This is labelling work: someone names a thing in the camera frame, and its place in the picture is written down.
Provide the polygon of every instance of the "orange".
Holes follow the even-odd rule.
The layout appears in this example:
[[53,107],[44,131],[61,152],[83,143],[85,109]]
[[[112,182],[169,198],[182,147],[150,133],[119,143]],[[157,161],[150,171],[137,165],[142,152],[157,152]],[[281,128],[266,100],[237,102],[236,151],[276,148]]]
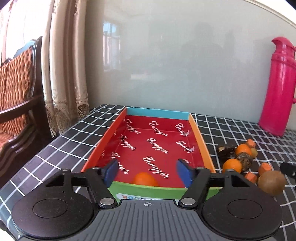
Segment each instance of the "orange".
[[252,139],[248,139],[248,140],[246,140],[246,144],[247,144],[248,147],[250,147],[250,148],[255,148],[255,147],[256,147],[256,143],[255,143]]
[[227,169],[233,169],[233,170],[237,171],[238,173],[241,173],[242,164],[238,159],[234,159],[234,158],[233,159],[228,159],[223,164],[222,172],[224,173]]
[[247,144],[240,144],[236,149],[235,149],[235,154],[238,155],[242,152],[245,152],[247,154],[249,154],[250,156],[252,156],[252,151],[250,149],[250,147]]
[[159,184],[155,180],[155,178],[151,174],[146,172],[140,172],[137,175],[135,175],[133,179],[133,184],[159,187]]

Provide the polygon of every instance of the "carrot piece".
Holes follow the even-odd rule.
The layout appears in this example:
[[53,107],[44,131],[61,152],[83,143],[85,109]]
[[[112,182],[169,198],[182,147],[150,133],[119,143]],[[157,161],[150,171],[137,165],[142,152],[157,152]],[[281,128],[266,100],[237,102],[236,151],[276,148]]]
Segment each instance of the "carrot piece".
[[261,166],[258,168],[258,173],[261,176],[263,173],[271,171],[271,165],[269,165],[268,163],[264,162],[261,164]]
[[257,176],[254,173],[248,172],[244,177],[254,184],[257,182]]
[[250,148],[255,148],[255,147],[256,147],[256,143],[255,143],[252,139],[248,139],[248,140],[246,140],[246,144],[247,144],[248,147],[250,147]]

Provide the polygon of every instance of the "black checkered tablecloth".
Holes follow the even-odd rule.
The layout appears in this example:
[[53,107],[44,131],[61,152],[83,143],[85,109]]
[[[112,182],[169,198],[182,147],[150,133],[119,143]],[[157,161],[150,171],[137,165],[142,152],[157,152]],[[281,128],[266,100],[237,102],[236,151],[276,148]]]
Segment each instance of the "black checkered tablecloth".
[[[0,219],[15,237],[19,237],[11,220],[14,204],[45,179],[60,169],[69,168],[80,172],[92,150],[106,130],[125,106],[102,105],[79,121],[62,136],[39,152],[0,190]],[[282,138],[263,131],[257,124],[246,121],[192,114],[203,135],[215,169],[221,172],[216,146],[219,144],[239,145],[247,139],[257,143],[258,156],[251,170],[257,173],[263,162],[279,170],[282,162],[296,164],[296,131],[286,131]],[[296,240],[296,193],[295,181],[288,178],[282,195],[276,197],[284,213],[283,222],[277,233],[278,241]],[[86,188],[75,187],[75,192],[88,197]]]

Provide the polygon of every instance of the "kiwi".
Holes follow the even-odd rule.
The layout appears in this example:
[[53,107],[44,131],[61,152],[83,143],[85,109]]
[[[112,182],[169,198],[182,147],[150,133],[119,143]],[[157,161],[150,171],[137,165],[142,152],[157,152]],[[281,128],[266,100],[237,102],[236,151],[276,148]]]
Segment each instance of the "kiwi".
[[264,192],[276,196],[283,192],[287,180],[280,171],[267,171],[259,177],[257,184]]
[[245,172],[246,170],[251,168],[253,163],[253,158],[248,153],[241,152],[235,158],[241,162],[242,172]]

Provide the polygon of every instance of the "blue gripper pad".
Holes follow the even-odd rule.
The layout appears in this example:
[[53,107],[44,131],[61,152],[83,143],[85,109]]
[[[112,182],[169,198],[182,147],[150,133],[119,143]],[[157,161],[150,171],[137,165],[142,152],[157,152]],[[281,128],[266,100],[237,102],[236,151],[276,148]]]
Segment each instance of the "blue gripper pad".
[[102,174],[104,175],[103,182],[109,188],[115,179],[117,173],[118,173],[118,160],[113,159],[111,160],[104,168],[102,168]]
[[196,171],[183,159],[177,161],[177,172],[186,188],[189,188],[196,177]]

